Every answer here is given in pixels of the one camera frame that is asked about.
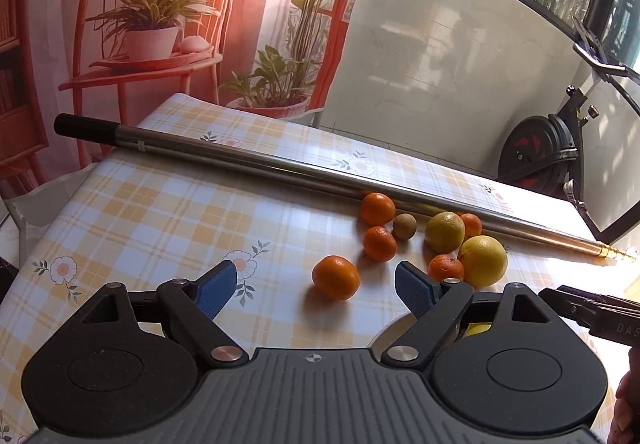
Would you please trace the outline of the person right hand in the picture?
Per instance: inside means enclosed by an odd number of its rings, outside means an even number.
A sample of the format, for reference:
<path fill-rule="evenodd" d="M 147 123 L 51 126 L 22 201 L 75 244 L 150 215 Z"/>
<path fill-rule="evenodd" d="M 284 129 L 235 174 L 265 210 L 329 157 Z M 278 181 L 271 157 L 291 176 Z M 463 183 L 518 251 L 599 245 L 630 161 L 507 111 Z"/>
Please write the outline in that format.
<path fill-rule="evenodd" d="M 639 367 L 639 350 L 629 350 L 630 368 L 615 393 L 613 418 L 608 431 L 608 444 L 629 444 L 639 442 L 639 411 L 631 406 L 629 397 L 638 394 L 639 387 L 631 384 L 632 372 Z"/>

